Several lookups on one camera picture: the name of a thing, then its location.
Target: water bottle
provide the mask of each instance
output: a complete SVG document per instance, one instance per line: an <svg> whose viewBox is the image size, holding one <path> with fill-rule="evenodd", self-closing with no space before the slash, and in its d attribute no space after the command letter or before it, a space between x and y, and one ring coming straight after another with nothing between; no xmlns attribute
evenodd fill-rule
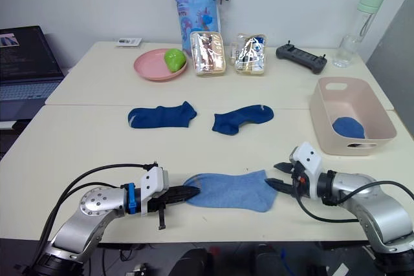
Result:
<svg viewBox="0 0 414 276"><path fill-rule="evenodd" d="M335 66L349 66L383 1L384 0L360 0L354 22L348 33L342 38L339 49L332 61Z"/></svg>

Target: clear plastic wrapper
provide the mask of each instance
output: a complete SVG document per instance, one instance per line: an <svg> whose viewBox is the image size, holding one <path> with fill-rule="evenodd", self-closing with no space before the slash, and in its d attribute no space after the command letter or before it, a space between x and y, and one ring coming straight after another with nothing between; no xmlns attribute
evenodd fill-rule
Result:
<svg viewBox="0 0 414 276"><path fill-rule="evenodd" d="M238 34L232 43L232 63L242 74L262 74L265 72L265 35Z"/></svg>
<svg viewBox="0 0 414 276"><path fill-rule="evenodd" d="M223 39L218 32L192 32L191 52L195 73L222 74L226 70Z"/></svg>

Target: white wall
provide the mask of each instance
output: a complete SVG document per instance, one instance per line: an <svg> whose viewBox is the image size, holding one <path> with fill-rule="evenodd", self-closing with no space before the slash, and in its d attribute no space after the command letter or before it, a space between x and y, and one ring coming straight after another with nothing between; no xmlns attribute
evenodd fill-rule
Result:
<svg viewBox="0 0 414 276"><path fill-rule="evenodd" d="M222 34L264 33L272 46L337 47L358 0L231 0ZM360 53L367 60L403 0L385 0ZM180 42L174 0L0 0L0 28L40 25L61 66L74 65L98 40L140 36Z"/></svg>

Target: light blue sock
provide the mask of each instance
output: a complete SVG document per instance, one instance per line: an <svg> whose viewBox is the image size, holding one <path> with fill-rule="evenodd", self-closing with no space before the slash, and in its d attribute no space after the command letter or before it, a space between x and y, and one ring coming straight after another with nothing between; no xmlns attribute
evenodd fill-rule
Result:
<svg viewBox="0 0 414 276"><path fill-rule="evenodd" d="M200 194L187 200L199 207L243 208L268 211L277 191L265 182L264 170L231 176L222 174L199 174L185 181L185 186L198 187Z"/></svg>

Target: remote controller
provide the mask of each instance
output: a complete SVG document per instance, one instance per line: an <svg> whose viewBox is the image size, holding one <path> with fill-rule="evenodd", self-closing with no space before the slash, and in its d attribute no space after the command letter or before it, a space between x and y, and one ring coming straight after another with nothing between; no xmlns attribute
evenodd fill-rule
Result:
<svg viewBox="0 0 414 276"><path fill-rule="evenodd" d="M289 59L300 65L306 66L311 69L314 74L320 74L322 69L325 67L327 60L323 56L315 56L311 53L302 51L295 48L294 45L290 44L290 40L287 45L282 45L276 49L276 56L279 59Z"/></svg>

